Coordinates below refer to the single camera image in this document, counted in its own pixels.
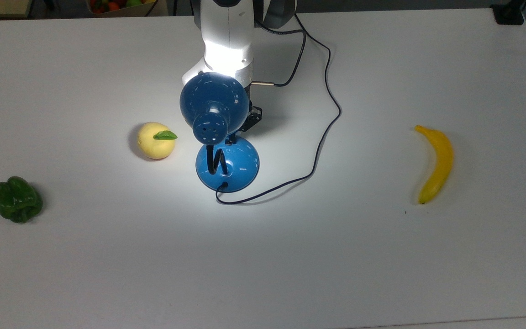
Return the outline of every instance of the yellow apple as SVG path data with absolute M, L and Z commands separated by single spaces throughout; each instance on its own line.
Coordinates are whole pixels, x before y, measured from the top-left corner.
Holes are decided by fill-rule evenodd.
M 148 122 L 137 133 L 137 145 L 148 158 L 158 160 L 172 154 L 176 138 L 167 126 L 158 122 Z

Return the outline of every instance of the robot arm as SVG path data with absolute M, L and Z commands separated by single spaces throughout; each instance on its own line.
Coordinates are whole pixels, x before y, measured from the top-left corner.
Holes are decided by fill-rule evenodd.
M 204 57 L 182 77 L 184 85 L 200 72 L 235 78 L 244 88 L 252 81 L 255 15 L 269 27 L 281 27 L 295 12 L 296 0 L 193 0 L 202 31 Z

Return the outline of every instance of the power cord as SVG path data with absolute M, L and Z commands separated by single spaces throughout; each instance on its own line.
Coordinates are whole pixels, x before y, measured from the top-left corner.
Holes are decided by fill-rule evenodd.
M 336 100 L 336 98 L 334 97 L 334 95 L 332 94 L 332 90 L 330 90 L 330 86 L 328 85 L 328 68 L 330 67 L 330 62 L 331 62 L 331 59 L 332 59 L 332 51 L 330 50 L 330 48 L 328 48 L 328 46 L 326 46 L 325 44 L 319 42 L 318 40 L 316 40 L 315 38 L 313 38 L 313 36 L 311 36 L 309 34 L 309 32 L 305 29 L 305 27 L 303 26 L 303 24 L 301 24 L 301 21 L 298 17 L 297 14 L 294 13 L 294 17 L 296 17 L 296 20 L 298 21 L 298 24 L 299 26 L 301 27 L 301 30 L 304 32 L 304 42 L 305 42 L 305 36 L 308 36 L 311 40 L 313 40 L 314 42 L 316 42 L 319 46 L 322 46 L 323 48 L 325 48 L 326 50 L 328 50 L 328 60 L 326 62 L 326 67 L 324 68 L 324 85 L 326 86 L 326 91 L 328 91 L 328 95 L 330 95 L 330 98 L 332 99 L 332 102 L 334 102 L 334 105 L 338 108 L 338 115 L 336 116 L 336 118 L 334 118 L 332 121 L 330 121 L 330 124 L 328 124 L 328 127 L 326 127 L 326 129 L 324 130 L 324 133 L 322 134 L 322 138 L 320 139 L 320 142 L 318 143 L 318 146 L 316 148 L 316 155 L 314 156 L 314 164 L 311 168 L 311 171 L 309 174 L 303 176 L 303 177 L 299 177 L 299 178 L 296 178 L 296 179 L 292 179 L 290 181 L 286 181 L 285 183 L 281 184 L 281 185 L 277 185 L 276 187 L 273 187 L 272 189 L 269 189 L 265 192 L 261 192 L 259 194 L 257 194 L 256 196 L 251 196 L 249 198 L 246 198 L 246 199 L 242 199 L 242 200 L 238 200 L 238 201 L 233 201 L 233 202 L 227 202 L 227 201 L 223 201 L 221 200 L 221 198 L 219 198 L 219 193 L 224 193 L 222 192 L 221 190 L 226 188 L 228 186 L 228 183 L 224 182 L 221 186 L 219 186 L 219 188 L 216 190 L 215 192 L 215 196 L 216 196 L 216 200 L 221 203 L 221 204 L 241 204 L 241 203 L 244 203 L 244 202 L 249 202 L 251 200 L 255 200 L 256 198 L 260 198 L 261 196 L 264 196 L 265 194 L 269 194 L 270 192 L 273 192 L 275 190 L 278 190 L 278 189 L 281 189 L 282 187 L 286 186 L 286 185 L 290 185 L 290 184 L 293 184 L 293 183 L 296 183 L 298 181 L 304 181 L 304 180 L 307 180 L 309 179 L 310 177 L 313 176 L 313 174 L 316 172 L 316 167 L 318 165 L 318 160 L 320 158 L 320 150 L 322 148 L 322 145 L 324 144 L 324 141 L 326 140 L 326 137 L 328 135 L 328 131 L 330 131 L 330 128 L 332 127 L 332 125 L 334 125 L 334 123 L 336 122 L 336 120 L 338 120 L 338 118 L 340 118 L 340 116 L 342 115 L 342 107 L 340 107 L 340 104 L 338 104 L 338 101 Z M 282 33 L 285 33 L 285 34 L 292 34 L 292 33 L 298 33 L 296 31 L 299 31 L 299 30 L 294 30 L 294 31 L 287 31 L 287 32 L 280 32 L 280 33 L 277 33 L 277 34 L 282 34 Z M 294 69 L 294 72 L 292 73 L 292 77 L 294 76 L 295 74 L 295 71 L 296 69 L 298 68 L 298 64 L 299 64 L 299 60 L 301 58 L 301 53 L 303 52 L 303 46 L 301 47 L 301 52 L 300 52 L 300 56 L 298 57 L 298 61 L 296 62 L 296 67 Z
M 261 24 L 260 21 L 257 21 L 255 19 L 255 23 L 257 23 L 257 25 L 259 25 L 259 27 L 261 27 L 262 29 L 264 29 L 265 31 L 271 33 L 271 34 L 274 34 L 274 35 L 292 35 L 294 33 L 301 33 L 301 35 L 303 36 L 303 39 L 301 40 L 301 49 L 300 49 L 300 53 L 298 55 L 298 60 L 296 60 L 296 64 L 294 66 L 294 70 L 292 71 L 292 75 L 290 75 L 288 81 L 286 81 L 285 83 L 273 83 L 273 86 L 274 87 L 285 87 L 286 85 L 288 85 L 290 82 L 292 82 L 292 79 L 294 78 L 294 75 L 296 75 L 296 71 L 298 70 L 298 66 L 299 66 L 299 62 L 301 60 L 301 55 L 303 54 L 303 50 L 305 49 L 305 31 L 304 29 L 300 29 L 300 30 L 291 30 L 291 31 L 274 31 L 268 27 L 266 27 L 265 25 Z
M 150 8 L 150 10 L 147 11 L 145 17 L 148 17 L 148 16 L 150 15 L 150 13 L 152 13 L 152 10 L 155 8 L 155 5 L 157 5 L 157 2 L 158 2 L 158 1 L 159 1 L 159 0 L 155 0 L 155 1 L 154 1 L 154 4 L 153 4 L 152 7 Z

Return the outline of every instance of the yellow banana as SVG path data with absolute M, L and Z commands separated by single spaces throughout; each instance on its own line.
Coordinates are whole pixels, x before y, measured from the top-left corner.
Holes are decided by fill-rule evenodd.
M 415 126 L 415 130 L 424 135 L 436 151 L 436 168 L 419 194 L 419 203 L 424 204 L 432 200 L 444 186 L 452 170 L 453 149 L 449 139 L 441 131 L 419 125 Z

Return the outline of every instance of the green bell pepper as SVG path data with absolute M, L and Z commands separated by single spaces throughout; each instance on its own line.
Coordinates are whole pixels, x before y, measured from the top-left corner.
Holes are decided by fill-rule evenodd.
M 0 183 L 0 215 L 14 223 L 25 223 L 42 210 L 42 197 L 25 179 L 9 177 Z

